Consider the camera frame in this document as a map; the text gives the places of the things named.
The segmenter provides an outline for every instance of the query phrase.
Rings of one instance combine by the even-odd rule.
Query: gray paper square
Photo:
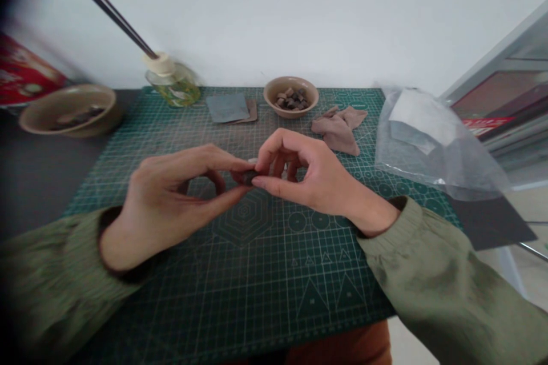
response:
[[[244,94],[207,97],[205,103],[209,108],[213,122],[230,122],[249,118]]]

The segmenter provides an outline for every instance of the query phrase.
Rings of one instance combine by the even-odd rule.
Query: white wall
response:
[[[294,74],[322,87],[390,79],[442,94],[544,0],[111,0],[208,85]],[[90,0],[14,0],[6,28],[70,76],[145,84],[141,51]]]

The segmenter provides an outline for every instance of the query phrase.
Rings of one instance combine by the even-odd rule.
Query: finger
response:
[[[292,202],[297,202],[302,205],[306,198],[308,197],[306,187],[303,186],[303,183],[295,183],[290,181],[285,181],[280,178],[274,177],[263,177],[258,176],[251,180],[251,183],[258,188],[262,188],[265,191],[269,192],[271,195],[283,198]]]
[[[224,178],[215,170],[209,170],[205,172],[204,177],[209,178],[211,182],[215,184],[215,194],[220,195],[227,189],[227,184],[224,181]]]
[[[181,151],[162,166],[162,177],[167,179],[191,179],[210,170],[243,172],[255,166],[236,158],[222,149],[205,145]]]
[[[284,128],[278,128],[259,149],[259,157],[255,169],[257,172],[265,174],[278,152],[284,148],[299,153],[300,157],[305,158],[310,163],[313,159],[313,152],[309,148],[315,143],[316,140],[313,138],[305,137],[302,134]]]
[[[276,178],[281,178],[282,173],[285,169],[285,155],[278,153],[276,159],[274,160],[274,168],[272,169],[272,176]]]
[[[204,225],[232,208],[252,189],[252,187],[239,185],[224,194],[201,204],[200,212],[202,212],[204,216]]]
[[[287,167],[287,180],[290,182],[297,182],[297,170],[302,168],[302,165],[298,159],[291,161]]]
[[[230,175],[234,182],[236,182],[238,185],[244,184],[244,174],[243,173],[237,173],[237,172],[230,172]]]

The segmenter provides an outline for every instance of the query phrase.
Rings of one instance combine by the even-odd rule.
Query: red label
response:
[[[463,119],[462,123],[474,134],[480,136],[490,130],[500,127],[507,122],[510,122],[515,117],[510,118],[478,118],[478,119]]]
[[[0,106],[29,103],[65,85],[58,70],[0,33]]]

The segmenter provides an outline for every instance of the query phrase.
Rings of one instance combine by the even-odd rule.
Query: fingernail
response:
[[[266,186],[265,180],[261,177],[254,177],[251,183],[257,188],[264,188]]]

